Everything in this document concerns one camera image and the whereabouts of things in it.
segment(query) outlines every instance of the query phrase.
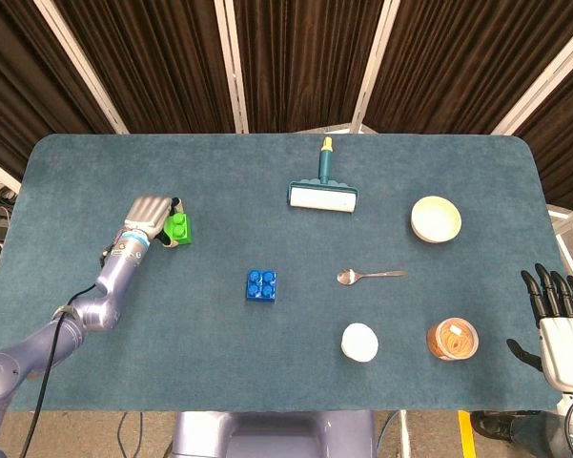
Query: floor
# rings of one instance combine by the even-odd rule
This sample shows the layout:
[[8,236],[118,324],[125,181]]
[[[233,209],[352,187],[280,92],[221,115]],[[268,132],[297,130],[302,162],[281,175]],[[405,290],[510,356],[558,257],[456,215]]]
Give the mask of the floor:
[[[573,256],[573,241],[566,243]],[[389,412],[376,413],[376,437]],[[120,412],[43,412],[34,436],[30,458],[52,457],[121,457],[116,441]],[[0,432],[0,448],[8,456],[17,456],[30,425],[30,412],[9,412]],[[126,418],[122,437],[127,456],[132,457],[138,440],[139,416]],[[171,412],[145,412],[141,450],[142,457],[162,457],[171,442],[174,414]],[[462,457],[458,413],[446,410],[412,410],[408,412],[408,428],[412,456],[433,458]],[[491,441],[475,434],[479,458],[529,458],[512,445]],[[398,456],[399,425],[394,422],[388,429],[379,458]]]

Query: brown curtain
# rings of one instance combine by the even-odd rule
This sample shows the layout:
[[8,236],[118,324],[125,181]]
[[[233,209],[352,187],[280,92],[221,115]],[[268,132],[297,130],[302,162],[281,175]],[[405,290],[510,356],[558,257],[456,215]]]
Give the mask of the brown curtain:
[[534,153],[546,200],[573,210],[573,71],[515,135]]
[[43,136],[111,132],[36,6],[0,1],[0,166],[21,178]]
[[235,0],[250,132],[350,122],[382,0]]
[[573,0],[402,0],[364,123],[489,134],[573,35]]
[[214,2],[55,2],[132,133],[233,132]]

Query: silver spoon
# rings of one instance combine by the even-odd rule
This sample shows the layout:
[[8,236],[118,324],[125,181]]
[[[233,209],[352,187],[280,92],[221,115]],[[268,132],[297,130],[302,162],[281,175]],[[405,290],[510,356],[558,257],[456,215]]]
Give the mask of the silver spoon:
[[402,277],[407,275],[404,270],[393,270],[391,272],[379,272],[377,274],[360,274],[352,269],[344,269],[337,275],[337,281],[341,284],[354,284],[360,279],[377,277]]

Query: green lego brick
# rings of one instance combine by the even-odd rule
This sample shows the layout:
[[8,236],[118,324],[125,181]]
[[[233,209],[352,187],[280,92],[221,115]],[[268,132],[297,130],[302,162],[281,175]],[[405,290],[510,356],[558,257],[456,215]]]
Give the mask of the green lego brick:
[[180,245],[191,243],[191,220],[184,213],[175,213],[168,217],[163,231]]

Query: table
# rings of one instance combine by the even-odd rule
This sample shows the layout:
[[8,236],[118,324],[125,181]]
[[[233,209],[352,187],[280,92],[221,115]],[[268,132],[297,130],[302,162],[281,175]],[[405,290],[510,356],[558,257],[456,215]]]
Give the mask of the table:
[[[293,411],[550,408],[521,269],[563,270],[538,174],[515,137],[335,135],[333,176],[359,189],[353,215],[291,208],[288,184],[314,177],[323,135],[51,135],[31,155],[0,261],[0,348],[41,327],[93,282],[98,256],[141,194],[180,196],[193,243],[158,242],[118,327],[88,335],[51,373],[45,408]],[[462,229],[419,240],[424,196],[449,198]],[[343,268],[409,275],[354,286]],[[274,304],[246,302],[246,273],[278,274]],[[447,363],[426,349],[434,323],[461,316],[480,348]],[[371,326],[369,364],[339,348]],[[39,380],[12,408],[35,405]]]

